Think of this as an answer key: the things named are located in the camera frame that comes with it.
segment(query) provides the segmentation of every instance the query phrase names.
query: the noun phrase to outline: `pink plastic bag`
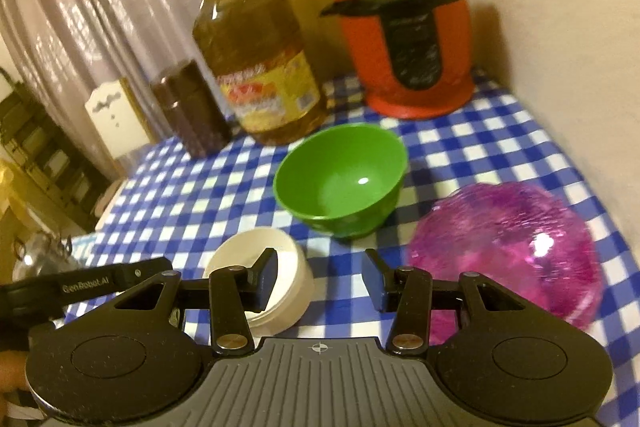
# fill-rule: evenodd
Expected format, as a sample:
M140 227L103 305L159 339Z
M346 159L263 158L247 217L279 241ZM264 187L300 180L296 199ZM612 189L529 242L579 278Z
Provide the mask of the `pink plastic bag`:
M584 329L602 299L602 276L585 223L542 188L469 185L418 224L406 263L434 279L480 272ZM431 315L431 344L456 331L453 312Z

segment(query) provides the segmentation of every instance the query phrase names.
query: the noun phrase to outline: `white plastic container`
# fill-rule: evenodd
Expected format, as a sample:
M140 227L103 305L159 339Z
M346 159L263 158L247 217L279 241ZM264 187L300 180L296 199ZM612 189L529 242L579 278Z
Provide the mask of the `white plastic container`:
M265 248L278 252L278 277L267 308L245 312L255 338L273 337L300 320L311 302L314 276L299 245L279 229L257 227L227 239L211 257L205 277L225 266L250 267Z

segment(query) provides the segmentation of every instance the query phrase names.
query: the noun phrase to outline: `circular pad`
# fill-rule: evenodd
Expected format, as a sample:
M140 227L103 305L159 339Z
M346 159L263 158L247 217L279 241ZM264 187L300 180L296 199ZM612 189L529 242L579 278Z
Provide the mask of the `circular pad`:
M129 337L106 335L80 344L71 355L74 367L94 378L117 378L139 368L146 359L145 346Z
M63 328L34 346L26 372L48 416L80 425L117 425L178 402L201 367L198 346L167 322L161 330L146 331Z
M494 362L512 377L544 380L566 367L566 354L561 347L544 339L520 337L495 346Z
M440 380L460 405L497 423L558 425L594 414L611 382L607 353L548 317L551 324L542 314L486 312L440 346Z

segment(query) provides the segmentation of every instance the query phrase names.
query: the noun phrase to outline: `blue and white checkered tablecloth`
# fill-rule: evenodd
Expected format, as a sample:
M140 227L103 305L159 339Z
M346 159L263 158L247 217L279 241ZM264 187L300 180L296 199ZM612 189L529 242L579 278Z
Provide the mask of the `blue and white checkered tablecloth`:
M463 185L513 180L539 184L587 222L606 276L600 313L590 333L607 347L615 381L600 411L607 426L640 425L640 272L628 246L571 161L507 91L478 78L474 99L462 110L431 121L384 118L363 105L355 78L327 86L332 116L325 125L370 122L394 131L410 155L398 209L377 232L339 243L313 232L278 208L271 185L279 163L296 146L261 147L238 137L223 152L191 161L180 142L156 146L127 182L105 227L76 240L90 266L168 257L185 279L203 275L217 247L237 232L277 227L306 251L315 295L286 336L383 340L392 317L376 312L360 277L366 248L377 248L393 266L417 221L433 201ZM68 319L103 302L72 306ZM187 333L209 342L208 314L190 312Z

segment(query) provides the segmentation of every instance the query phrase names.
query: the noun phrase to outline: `oil bottle label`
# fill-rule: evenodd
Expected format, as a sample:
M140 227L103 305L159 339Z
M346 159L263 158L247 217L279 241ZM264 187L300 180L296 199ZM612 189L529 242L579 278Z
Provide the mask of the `oil bottle label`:
M304 52L293 46L272 60L220 75L217 81L249 133L270 131L296 121L320 100Z

